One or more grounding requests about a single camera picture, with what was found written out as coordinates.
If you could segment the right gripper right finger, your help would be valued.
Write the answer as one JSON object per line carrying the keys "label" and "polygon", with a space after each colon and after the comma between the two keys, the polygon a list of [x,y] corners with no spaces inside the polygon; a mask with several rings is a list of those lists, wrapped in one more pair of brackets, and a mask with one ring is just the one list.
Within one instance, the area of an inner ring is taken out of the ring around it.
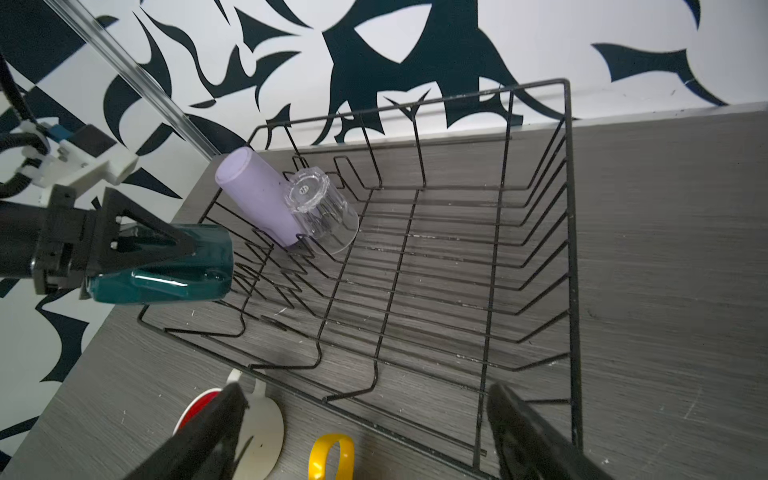
{"label": "right gripper right finger", "polygon": [[611,477],[504,384],[488,392],[487,415],[502,479]]}

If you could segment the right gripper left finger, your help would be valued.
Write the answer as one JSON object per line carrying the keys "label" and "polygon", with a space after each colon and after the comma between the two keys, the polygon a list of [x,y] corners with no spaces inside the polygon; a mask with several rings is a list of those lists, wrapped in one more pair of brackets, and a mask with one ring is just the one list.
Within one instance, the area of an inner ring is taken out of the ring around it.
{"label": "right gripper left finger", "polygon": [[131,471],[129,479],[231,479],[248,403],[234,383]]}

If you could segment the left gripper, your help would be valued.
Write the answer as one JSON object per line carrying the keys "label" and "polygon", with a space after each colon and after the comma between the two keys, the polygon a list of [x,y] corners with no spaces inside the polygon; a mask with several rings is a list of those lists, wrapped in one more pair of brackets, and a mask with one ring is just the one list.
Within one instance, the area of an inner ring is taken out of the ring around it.
{"label": "left gripper", "polygon": [[35,292],[52,294],[81,288],[89,262],[92,275],[154,265],[192,255],[195,240],[120,191],[104,190],[95,210],[75,207],[75,190],[55,185],[42,226],[31,273]]}

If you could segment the white mug red inside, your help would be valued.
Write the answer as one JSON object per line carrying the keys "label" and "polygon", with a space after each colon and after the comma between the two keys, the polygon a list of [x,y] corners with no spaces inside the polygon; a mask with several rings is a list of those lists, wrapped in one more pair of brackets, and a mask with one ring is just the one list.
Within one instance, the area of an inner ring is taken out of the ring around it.
{"label": "white mug red inside", "polygon": [[185,426],[226,386],[238,384],[245,395],[245,411],[237,445],[237,466],[231,479],[264,479],[281,454],[284,441],[283,414],[277,403],[266,396],[266,384],[238,369],[230,372],[224,385],[198,394],[178,419],[173,434]]}

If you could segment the dark green mug white inside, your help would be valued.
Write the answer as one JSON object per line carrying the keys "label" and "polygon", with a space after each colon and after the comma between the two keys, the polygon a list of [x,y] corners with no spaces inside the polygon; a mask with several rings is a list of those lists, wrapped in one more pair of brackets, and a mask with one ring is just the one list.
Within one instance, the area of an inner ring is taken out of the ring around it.
{"label": "dark green mug white inside", "polygon": [[89,279],[87,292],[100,303],[127,305],[210,301],[230,291],[234,272],[231,236],[217,225],[179,224],[195,240],[193,254]]}

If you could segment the lavender plastic cup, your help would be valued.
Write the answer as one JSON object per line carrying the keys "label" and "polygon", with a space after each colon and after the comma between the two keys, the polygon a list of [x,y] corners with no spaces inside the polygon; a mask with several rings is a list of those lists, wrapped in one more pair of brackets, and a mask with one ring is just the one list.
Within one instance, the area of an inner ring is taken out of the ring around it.
{"label": "lavender plastic cup", "polygon": [[288,182],[250,147],[229,153],[219,164],[215,181],[248,220],[281,246],[298,242],[302,230],[284,198]]}

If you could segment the clear glass tumbler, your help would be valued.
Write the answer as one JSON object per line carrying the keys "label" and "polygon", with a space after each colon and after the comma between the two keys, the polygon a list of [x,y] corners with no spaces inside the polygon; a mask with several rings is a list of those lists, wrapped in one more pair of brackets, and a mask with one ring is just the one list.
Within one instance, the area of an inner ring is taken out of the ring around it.
{"label": "clear glass tumbler", "polygon": [[320,168],[296,172],[289,180],[284,198],[303,233],[329,254],[342,252],[356,238],[357,211]]}

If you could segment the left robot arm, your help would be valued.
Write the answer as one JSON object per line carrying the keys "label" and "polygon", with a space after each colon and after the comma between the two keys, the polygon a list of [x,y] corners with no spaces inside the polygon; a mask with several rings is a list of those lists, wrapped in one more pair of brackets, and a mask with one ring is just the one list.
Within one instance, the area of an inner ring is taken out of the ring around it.
{"label": "left robot arm", "polygon": [[114,188],[95,210],[75,207],[74,190],[61,185],[46,207],[1,202],[1,276],[31,280],[38,295],[195,250],[190,235]]}

